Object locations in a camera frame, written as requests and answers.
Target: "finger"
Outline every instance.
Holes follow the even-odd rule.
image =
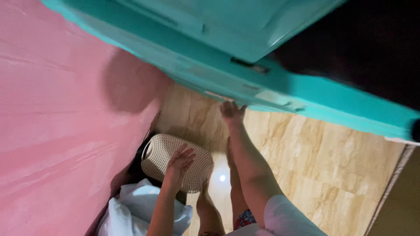
[[[232,105],[231,105],[232,103],[231,102],[228,102],[228,101],[226,101],[226,102],[224,102],[223,103],[223,107],[224,107],[224,115],[226,115],[226,116],[231,116],[232,115]]]
[[[233,106],[234,111],[239,110],[238,105],[236,104],[236,102],[232,102],[232,106]]]
[[[188,164],[188,162],[194,160],[195,157],[196,157],[195,154],[189,155],[187,158],[184,159],[184,163],[182,164],[182,166],[185,166],[186,164]]]
[[[239,109],[239,112],[240,112],[241,114],[245,114],[245,109],[246,109],[247,107],[248,107],[247,105],[243,105],[243,106],[241,107],[241,109]]]
[[[222,103],[220,104],[220,112],[224,113],[225,112],[225,105]]]
[[[179,158],[180,159],[185,159],[186,157],[190,156],[193,151],[194,151],[194,149],[193,148],[190,148],[187,151],[181,153],[181,155],[179,156]]]
[[[171,166],[181,156],[182,151],[184,151],[186,147],[187,147],[187,144],[184,143],[177,150],[175,150],[175,152],[172,154],[171,159],[168,162],[168,166]]]
[[[195,154],[191,154],[187,157],[181,157],[174,163],[174,166],[178,168],[183,168],[190,161],[194,160],[195,156],[196,156]]]
[[[191,155],[191,153],[194,151],[194,149],[190,148],[187,151],[181,153],[181,155],[179,155],[179,157],[177,159],[174,160],[173,164],[176,165],[177,167],[183,167],[184,166],[184,162],[189,161],[189,156]]]
[[[185,166],[184,166],[184,171],[185,172],[187,172],[190,168],[191,168],[191,166],[192,166],[192,164],[194,163],[194,160],[191,160],[190,162],[188,162]]]

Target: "woman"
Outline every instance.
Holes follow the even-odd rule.
[[[221,105],[229,128],[228,164],[231,172],[231,201],[234,231],[230,236],[301,236],[325,234],[303,215],[282,193],[265,159],[254,147],[243,125],[246,107],[234,102]],[[194,161],[192,149],[182,145],[168,163],[157,197],[148,236],[173,234],[174,200],[185,173]],[[200,236],[225,235],[221,217],[204,186],[197,201]]]

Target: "marble wall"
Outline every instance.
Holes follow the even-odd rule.
[[[176,84],[168,93],[157,129],[211,152],[215,168],[209,192],[226,232],[230,232],[230,179],[225,154],[228,130],[219,105]],[[310,220],[330,236],[364,234],[404,145],[287,113],[248,110],[244,123],[285,195]],[[195,207],[197,197],[189,194],[187,204]],[[185,235],[197,235],[199,222],[194,212]]]

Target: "pink wall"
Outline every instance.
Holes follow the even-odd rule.
[[[37,0],[0,1],[0,235],[84,235],[169,84]]]

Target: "hand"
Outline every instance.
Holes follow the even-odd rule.
[[[238,105],[235,102],[226,101],[220,105],[220,112],[228,127],[231,128],[242,125],[246,108],[247,106],[244,105],[241,109],[238,109]]]
[[[161,189],[174,195],[181,189],[185,173],[194,162],[195,154],[191,154],[193,149],[190,148],[183,152],[186,147],[187,144],[185,143],[172,155],[163,178]]]

